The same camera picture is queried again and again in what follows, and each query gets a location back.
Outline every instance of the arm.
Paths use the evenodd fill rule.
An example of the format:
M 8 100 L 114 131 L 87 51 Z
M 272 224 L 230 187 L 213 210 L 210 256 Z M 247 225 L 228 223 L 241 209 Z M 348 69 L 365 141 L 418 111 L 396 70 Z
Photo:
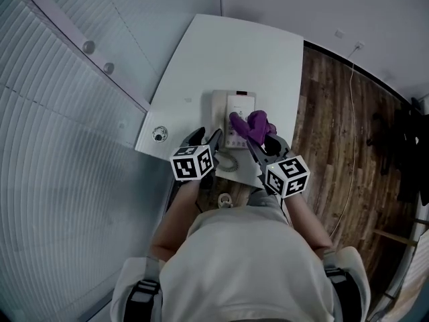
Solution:
M 333 244 L 316 215 L 308 208 L 301 194 L 285 198 L 284 203 L 288 208 L 294 229 L 307 241 L 314 253 L 322 259 L 324 251 L 332 248 Z
M 167 262 L 184 243 L 190 226 L 199 214 L 195 205 L 199 188 L 199 180 L 180 187 L 152 239 L 150 250 L 156 258 Z

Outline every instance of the wall outlet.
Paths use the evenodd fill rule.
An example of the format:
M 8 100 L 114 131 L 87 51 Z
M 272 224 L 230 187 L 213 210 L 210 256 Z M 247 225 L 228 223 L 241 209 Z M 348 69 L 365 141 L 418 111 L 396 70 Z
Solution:
M 362 50 L 365 44 L 363 42 L 357 42 L 355 48 L 358 50 Z
M 344 36 L 344 32 L 341 31 L 340 29 L 337 29 L 336 32 L 335 32 L 335 37 L 338 37 L 338 38 L 342 39 L 343 36 Z

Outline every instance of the white table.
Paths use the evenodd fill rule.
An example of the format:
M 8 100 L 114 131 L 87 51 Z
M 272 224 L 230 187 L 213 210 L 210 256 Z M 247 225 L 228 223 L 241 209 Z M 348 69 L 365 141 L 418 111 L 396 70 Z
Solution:
M 292 145 L 301 85 L 302 37 L 269 26 L 226 17 L 197 15 L 161 79 L 135 149 L 169 160 L 172 150 L 201 126 L 210 131 L 210 95 L 215 89 L 256 93 L 256 109 L 267 112 L 279 136 Z M 168 138 L 157 143 L 155 127 Z M 262 187 L 249 150 L 231 152 L 236 172 L 216 175 Z

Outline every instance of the telephone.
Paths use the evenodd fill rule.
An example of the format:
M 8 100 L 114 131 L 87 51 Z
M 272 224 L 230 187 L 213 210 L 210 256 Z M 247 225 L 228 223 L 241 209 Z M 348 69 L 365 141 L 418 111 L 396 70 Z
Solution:
M 231 112 L 237 112 L 241 118 L 247 120 L 250 113 L 255 111 L 256 94 L 246 91 L 219 91 L 212 93 L 212 132 L 217 129 L 223 131 L 222 148 L 247 149 L 244 138 L 239 136 L 229 121 Z

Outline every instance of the backpack strap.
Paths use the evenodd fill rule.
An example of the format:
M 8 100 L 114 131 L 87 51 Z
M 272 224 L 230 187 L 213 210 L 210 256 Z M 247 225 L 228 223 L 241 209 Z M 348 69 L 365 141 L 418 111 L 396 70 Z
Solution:
M 113 291 L 112 322 L 160 322 L 160 263 L 152 258 L 125 261 Z
M 159 291 L 159 282 L 140 280 L 128 296 L 123 322 L 151 321 L 154 297 Z
M 336 254 L 332 250 L 325 252 L 323 266 L 326 276 L 334 286 L 335 322 L 361 322 L 361 293 L 350 271 L 337 266 Z

